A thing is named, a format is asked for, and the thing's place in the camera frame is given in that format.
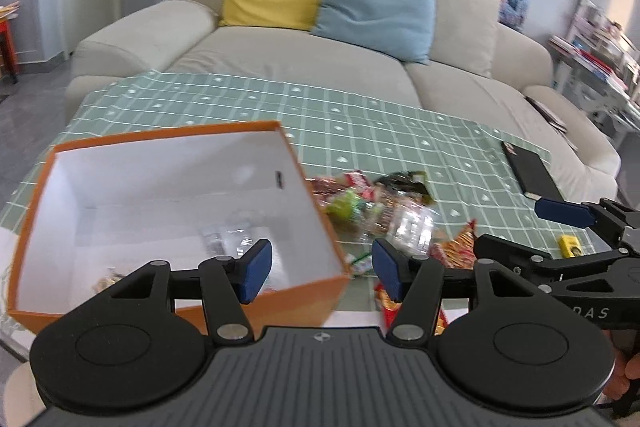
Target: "gray tiled floor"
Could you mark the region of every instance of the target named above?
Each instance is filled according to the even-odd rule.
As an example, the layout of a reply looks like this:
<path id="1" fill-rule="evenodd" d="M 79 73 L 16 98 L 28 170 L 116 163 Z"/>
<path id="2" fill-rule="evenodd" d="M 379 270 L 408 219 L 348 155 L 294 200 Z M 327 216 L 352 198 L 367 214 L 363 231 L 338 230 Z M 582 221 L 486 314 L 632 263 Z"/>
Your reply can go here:
<path id="1" fill-rule="evenodd" d="M 18 84 L 0 81 L 0 206 L 44 148 L 63 130 L 63 97 L 71 77 L 65 62 L 50 73 L 23 74 Z"/>

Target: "red stool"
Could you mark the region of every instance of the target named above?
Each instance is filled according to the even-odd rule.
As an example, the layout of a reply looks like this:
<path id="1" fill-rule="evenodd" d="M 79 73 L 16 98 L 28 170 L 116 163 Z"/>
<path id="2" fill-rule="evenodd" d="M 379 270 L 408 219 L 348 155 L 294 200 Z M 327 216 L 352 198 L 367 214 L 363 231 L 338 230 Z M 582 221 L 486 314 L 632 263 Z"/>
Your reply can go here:
<path id="1" fill-rule="evenodd" d="M 2 62 L 14 80 L 14 84 L 16 84 L 18 82 L 18 57 L 15 54 L 9 21 L 2 18 L 0 18 L 0 52 L 2 54 Z"/>

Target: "orange box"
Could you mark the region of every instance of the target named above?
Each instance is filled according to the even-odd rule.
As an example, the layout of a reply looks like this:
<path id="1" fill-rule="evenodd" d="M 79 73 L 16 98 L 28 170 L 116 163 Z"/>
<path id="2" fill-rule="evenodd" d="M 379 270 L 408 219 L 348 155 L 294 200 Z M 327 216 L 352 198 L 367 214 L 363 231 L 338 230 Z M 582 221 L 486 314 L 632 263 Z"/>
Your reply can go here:
<path id="1" fill-rule="evenodd" d="M 162 259 L 195 268 L 212 255 L 203 230 L 226 233 L 246 216 L 273 245 L 271 289 L 244 307 L 255 334 L 265 325 L 321 326 L 349 269 L 277 121 L 56 145 L 15 251 L 8 313 L 38 333 L 91 298 L 110 267 L 129 272 Z M 206 331 L 199 301 L 177 301 L 176 313 Z"/>

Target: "beige sofa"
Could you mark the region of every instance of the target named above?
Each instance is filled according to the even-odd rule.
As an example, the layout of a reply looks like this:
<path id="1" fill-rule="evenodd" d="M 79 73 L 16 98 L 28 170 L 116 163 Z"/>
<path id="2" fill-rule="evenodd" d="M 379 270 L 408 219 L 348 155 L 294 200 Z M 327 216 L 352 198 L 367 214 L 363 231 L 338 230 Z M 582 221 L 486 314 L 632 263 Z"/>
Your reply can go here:
<path id="1" fill-rule="evenodd" d="M 437 0 L 431 63 L 403 64 L 343 42 L 278 28 L 220 27 L 223 0 L 167 0 L 80 43 L 66 94 L 70 118 L 84 96 L 148 70 L 217 73 L 367 94 L 488 124 L 550 151 L 551 174 L 570 201 L 614 198 L 620 158 L 550 87 L 540 44 L 497 22 L 497 0 Z M 530 107 L 545 103 L 577 153 Z"/>

